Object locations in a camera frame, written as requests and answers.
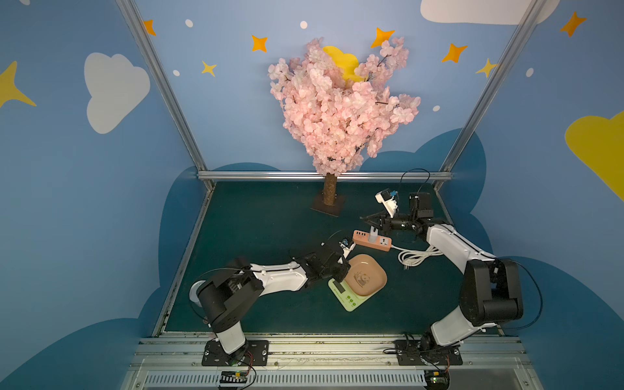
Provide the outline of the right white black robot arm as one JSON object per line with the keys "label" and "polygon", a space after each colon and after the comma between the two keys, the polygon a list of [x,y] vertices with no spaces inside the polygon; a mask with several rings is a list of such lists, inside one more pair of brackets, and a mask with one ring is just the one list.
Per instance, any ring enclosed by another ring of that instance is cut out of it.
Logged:
{"label": "right white black robot arm", "polygon": [[518,264],[482,250],[455,227],[436,219],[430,193],[411,193],[407,214],[399,211],[396,191],[380,191],[375,199],[384,210],[362,218],[373,232],[384,237],[393,231],[413,232],[463,275],[458,307],[430,326],[420,349],[450,347],[486,328],[523,317]]}

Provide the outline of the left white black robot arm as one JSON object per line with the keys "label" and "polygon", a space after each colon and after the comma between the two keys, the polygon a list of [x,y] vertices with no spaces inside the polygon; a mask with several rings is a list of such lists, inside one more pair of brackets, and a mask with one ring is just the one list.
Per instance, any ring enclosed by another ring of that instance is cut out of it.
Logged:
{"label": "left white black robot arm", "polygon": [[225,267],[208,271],[207,279],[194,282],[188,298],[203,310],[217,345],[233,358],[246,351],[241,321],[260,297],[299,292],[323,280],[343,281],[355,246],[347,238],[326,241],[312,253],[270,266],[237,258]]}

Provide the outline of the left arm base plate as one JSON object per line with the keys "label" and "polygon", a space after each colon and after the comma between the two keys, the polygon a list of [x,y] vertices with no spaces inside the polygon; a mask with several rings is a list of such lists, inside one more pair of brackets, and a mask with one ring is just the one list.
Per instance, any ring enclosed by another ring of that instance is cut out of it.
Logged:
{"label": "left arm base plate", "polygon": [[266,367],[269,341],[247,341],[232,354],[226,354],[219,341],[208,341],[201,364],[203,367]]}

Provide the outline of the orange power strip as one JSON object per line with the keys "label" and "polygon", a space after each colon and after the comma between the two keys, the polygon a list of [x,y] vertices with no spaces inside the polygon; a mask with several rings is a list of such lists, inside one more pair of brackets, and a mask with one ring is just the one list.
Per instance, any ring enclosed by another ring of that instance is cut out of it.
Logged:
{"label": "orange power strip", "polygon": [[392,239],[390,237],[380,236],[377,233],[371,234],[370,232],[354,230],[352,239],[356,245],[374,250],[381,250],[383,252],[388,252],[393,248]]}

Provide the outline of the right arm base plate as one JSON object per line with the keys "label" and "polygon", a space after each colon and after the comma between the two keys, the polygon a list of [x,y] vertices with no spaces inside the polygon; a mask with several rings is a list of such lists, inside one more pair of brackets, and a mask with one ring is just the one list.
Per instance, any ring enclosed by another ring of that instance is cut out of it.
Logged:
{"label": "right arm base plate", "polygon": [[462,366],[463,359],[457,345],[434,346],[421,349],[420,342],[400,339],[394,341],[394,351],[400,366]]}

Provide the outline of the green electronic scale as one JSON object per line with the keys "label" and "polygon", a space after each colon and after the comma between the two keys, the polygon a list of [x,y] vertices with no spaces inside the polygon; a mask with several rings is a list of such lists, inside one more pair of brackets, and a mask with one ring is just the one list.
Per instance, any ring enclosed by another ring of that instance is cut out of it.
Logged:
{"label": "green electronic scale", "polygon": [[345,281],[338,283],[335,279],[328,281],[328,287],[347,312],[357,310],[357,308],[377,294],[377,291],[374,291],[366,296],[358,295]]}

